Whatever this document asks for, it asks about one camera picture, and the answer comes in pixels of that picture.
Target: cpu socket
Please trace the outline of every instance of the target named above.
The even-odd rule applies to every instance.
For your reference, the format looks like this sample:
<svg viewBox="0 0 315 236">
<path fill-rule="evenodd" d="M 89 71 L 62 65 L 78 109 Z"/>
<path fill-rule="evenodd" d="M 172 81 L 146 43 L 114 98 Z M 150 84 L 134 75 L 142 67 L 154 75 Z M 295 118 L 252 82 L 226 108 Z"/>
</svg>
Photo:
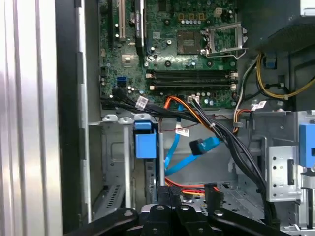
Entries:
<svg viewBox="0 0 315 236">
<path fill-rule="evenodd" d="M 198 55 L 201 45 L 200 32 L 179 31 L 177 32 L 177 54 L 178 55 Z"/>
</svg>

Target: motherboard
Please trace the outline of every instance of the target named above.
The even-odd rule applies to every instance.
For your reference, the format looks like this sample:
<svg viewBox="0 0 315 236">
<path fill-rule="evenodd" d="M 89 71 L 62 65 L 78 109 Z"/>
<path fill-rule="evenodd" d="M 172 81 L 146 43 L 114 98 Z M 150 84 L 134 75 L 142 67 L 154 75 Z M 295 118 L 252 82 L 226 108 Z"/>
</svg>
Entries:
<svg viewBox="0 0 315 236">
<path fill-rule="evenodd" d="M 234 0 L 101 0 L 99 13 L 102 98 L 115 100 L 120 87 L 161 106 L 173 95 L 206 109 L 235 107 L 237 59 L 224 51 L 237 34 L 211 31 L 236 23 Z"/>
</svg>

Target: side panel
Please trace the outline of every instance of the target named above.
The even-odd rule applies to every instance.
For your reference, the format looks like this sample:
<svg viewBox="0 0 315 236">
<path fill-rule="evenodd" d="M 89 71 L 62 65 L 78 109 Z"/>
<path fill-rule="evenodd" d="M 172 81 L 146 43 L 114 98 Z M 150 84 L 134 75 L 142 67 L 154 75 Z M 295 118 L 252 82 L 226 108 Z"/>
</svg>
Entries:
<svg viewBox="0 0 315 236">
<path fill-rule="evenodd" d="M 0 234 L 61 236 L 55 2 L 0 16 Z"/>
</svg>

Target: white cable label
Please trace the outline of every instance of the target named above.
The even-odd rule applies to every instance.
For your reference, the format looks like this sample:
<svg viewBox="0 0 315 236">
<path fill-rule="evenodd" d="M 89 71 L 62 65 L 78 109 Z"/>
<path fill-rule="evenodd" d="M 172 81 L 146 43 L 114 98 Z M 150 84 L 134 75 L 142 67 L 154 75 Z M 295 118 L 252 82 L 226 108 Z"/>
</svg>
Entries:
<svg viewBox="0 0 315 236">
<path fill-rule="evenodd" d="M 141 110 L 143 111 L 148 103 L 148 99 L 143 97 L 143 96 L 139 96 L 137 102 L 136 102 L 136 105 L 135 107 L 138 109 L 138 110 Z"/>
<path fill-rule="evenodd" d="M 179 134 L 179 135 L 183 135 L 186 137 L 189 137 L 189 129 L 187 128 L 182 128 L 181 124 L 178 122 L 176 123 L 176 127 L 175 127 L 175 133 Z"/>
<path fill-rule="evenodd" d="M 257 106 L 257 109 L 261 109 L 261 108 L 264 108 L 265 105 L 266 105 L 267 101 L 261 101 L 258 106 Z"/>
<path fill-rule="evenodd" d="M 253 107 L 252 107 L 252 111 L 256 111 L 256 109 L 257 109 L 258 105 L 259 105 L 259 104 L 255 104 L 255 105 L 253 105 Z"/>
</svg>

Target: green circuit board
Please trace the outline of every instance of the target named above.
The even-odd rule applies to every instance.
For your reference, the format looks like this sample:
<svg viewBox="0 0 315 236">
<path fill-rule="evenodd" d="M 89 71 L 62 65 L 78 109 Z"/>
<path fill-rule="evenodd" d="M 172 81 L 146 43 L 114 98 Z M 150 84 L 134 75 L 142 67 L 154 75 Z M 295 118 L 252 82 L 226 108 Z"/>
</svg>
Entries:
<svg viewBox="0 0 315 236">
<path fill-rule="evenodd" d="M 100 92 L 104 98 L 113 98 L 112 90 L 120 86 L 118 78 L 126 78 L 122 89 L 133 99 L 141 95 L 151 102 L 163 105 L 168 95 L 188 99 L 198 96 L 203 108 L 233 108 L 232 91 L 211 89 L 207 86 L 178 90 L 150 89 L 148 71 L 236 71 L 234 57 L 207 58 L 200 54 L 205 46 L 201 31 L 206 27 L 235 22 L 234 0 L 146 0 L 145 1 L 145 56 L 139 56 L 135 47 L 134 0 L 125 0 L 125 33 L 119 38 L 120 0 L 100 1 Z M 223 9 L 218 17 L 216 9 Z M 218 49 L 235 45 L 235 32 L 216 35 Z"/>
</svg>

